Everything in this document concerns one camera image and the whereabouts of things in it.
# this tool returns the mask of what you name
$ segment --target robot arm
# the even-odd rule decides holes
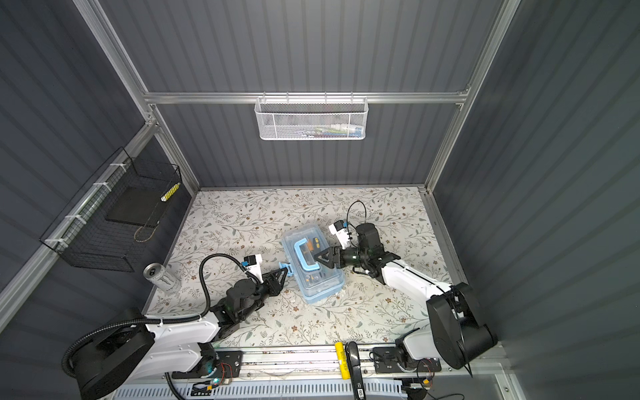
[[[451,284],[428,277],[402,259],[386,263],[382,267],[382,278],[385,284],[405,293],[419,304],[425,304],[432,296],[451,288]]]
[[[330,231],[337,231],[336,225],[341,223],[338,221],[330,226]],[[437,357],[439,353],[451,367],[460,369],[497,344],[498,340],[487,327],[483,311],[467,284],[436,281],[396,254],[386,252],[372,223],[357,226],[356,233],[357,247],[345,246],[346,242],[339,239],[341,246],[316,253],[314,258],[329,268],[351,267],[355,273],[377,279],[426,306],[429,328],[410,332],[396,341],[400,364]]]
[[[136,309],[118,316],[112,323],[158,320],[159,323],[127,326],[120,323],[121,327],[93,335],[91,341],[75,350],[70,359],[81,398],[95,400],[127,381],[165,372],[211,376],[219,360],[210,343],[234,333],[240,322],[260,309],[266,298],[278,296],[284,286],[286,270],[262,274],[261,262],[259,254],[245,257],[243,263],[237,262],[249,278],[236,282],[200,318],[170,324],[163,323],[159,316],[143,317]]]

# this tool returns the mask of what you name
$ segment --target blue handle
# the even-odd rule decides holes
[[[313,264],[307,264],[307,260],[305,260],[305,255],[302,254],[302,250],[300,250],[300,246],[306,245],[307,238],[300,239],[293,245],[293,248],[296,250],[296,255],[298,256],[298,260],[300,260],[300,265],[302,265],[302,269],[305,271],[317,271],[320,269],[320,266],[317,262]]]
[[[293,276],[293,270],[291,269],[291,264],[285,264],[284,262],[278,262],[278,264],[280,264],[280,269],[285,269],[286,268],[287,277]]]

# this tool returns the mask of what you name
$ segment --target wire basket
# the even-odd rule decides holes
[[[180,182],[176,165],[127,158],[93,184],[97,189],[77,213],[63,217],[63,229],[49,227],[40,241],[71,266],[133,272]],[[130,207],[140,195],[143,201]]]
[[[362,140],[367,100],[352,102],[255,101],[255,117],[264,140]]]

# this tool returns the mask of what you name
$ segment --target black wire basket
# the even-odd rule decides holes
[[[138,158],[111,166],[93,195],[73,215],[61,214],[63,224],[52,224],[40,241],[71,266],[133,272],[182,177],[174,164]]]

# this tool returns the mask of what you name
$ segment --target black handle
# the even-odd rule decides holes
[[[351,374],[351,386],[353,387],[353,397],[356,400],[365,400],[364,382],[362,381],[362,371],[360,370],[360,355],[358,354],[358,344],[356,342],[347,343],[346,348],[347,365]]]

